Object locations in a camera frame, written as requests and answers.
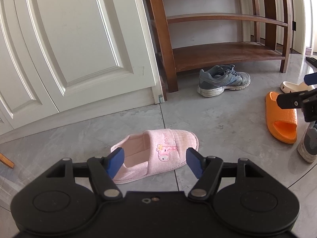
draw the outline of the sneaker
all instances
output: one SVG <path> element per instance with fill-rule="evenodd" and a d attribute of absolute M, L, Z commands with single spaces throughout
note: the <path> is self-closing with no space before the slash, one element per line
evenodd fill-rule
<path fill-rule="evenodd" d="M 241 90 L 249 86 L 250 75 L 236 72 L 234 65 L 216 65 L 210 70 L 199 73 L 198 93 L 204 97 L 220 95 L 225 89 Z"/>
<path fill-rule="evenodd" d="M 297 151 L 308 163 L 313 163 L 317 157 L 317 122 L 309 124 L 306 133 L 297 146 Z"/>

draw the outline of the pink slipper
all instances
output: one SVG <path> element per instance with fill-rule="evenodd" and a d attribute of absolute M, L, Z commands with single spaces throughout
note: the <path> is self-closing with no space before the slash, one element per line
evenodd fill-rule
<path fill-rule="evenodd" d="M 114 145 L 111 152 L 118 147 L 124 149 L 125 158 L 113 181 L 122 184 L 185 165 L 186 150 L 198 150 L 198 139 L 183 130 L 152 130 L 129 135 Z"/>

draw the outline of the bottom shelf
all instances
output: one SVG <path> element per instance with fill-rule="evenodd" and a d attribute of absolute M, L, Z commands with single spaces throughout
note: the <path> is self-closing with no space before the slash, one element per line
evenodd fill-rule
<path fill-rule="evenodd" d="M 284 60 L 280 52 L 254 42 L 216 43 L 173 49 L 176 72 L 248 61 Z"/>

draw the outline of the wooden shelf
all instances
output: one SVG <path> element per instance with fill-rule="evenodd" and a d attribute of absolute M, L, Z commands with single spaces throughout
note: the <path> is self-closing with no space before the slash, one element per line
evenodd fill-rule
<path fill-rule="evenodd" d="M 280 52 L 253 42 L 206 44 L 173 49 L 176 72 L 248 61 L 284 60 Z"/>
<path fill-rule="evenodd" d="M 243 15 L 243 14 L 233 14 L 233 13 L 195 13 L 195 14 L 184 14 L 166 17 L 167 23 L 179 23 L 186 21 L 195 20 L 249 20 L 257 22 L 271 23 L 282 27 L 287 27 L 287 23 L 272 20 L 269 18 L 254 16 L 254 15 Z"/>

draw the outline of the orange slide sandal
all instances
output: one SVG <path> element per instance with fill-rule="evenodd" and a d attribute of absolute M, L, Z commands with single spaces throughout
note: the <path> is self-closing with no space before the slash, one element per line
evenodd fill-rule
<path fill-rule="evenodd" d="M 293 144 L 297 139 L 296 109 L 281 109 L 276 102 L 277 92 L 266 95 L 266 123 L 270 133 L 278 140 Z"/>

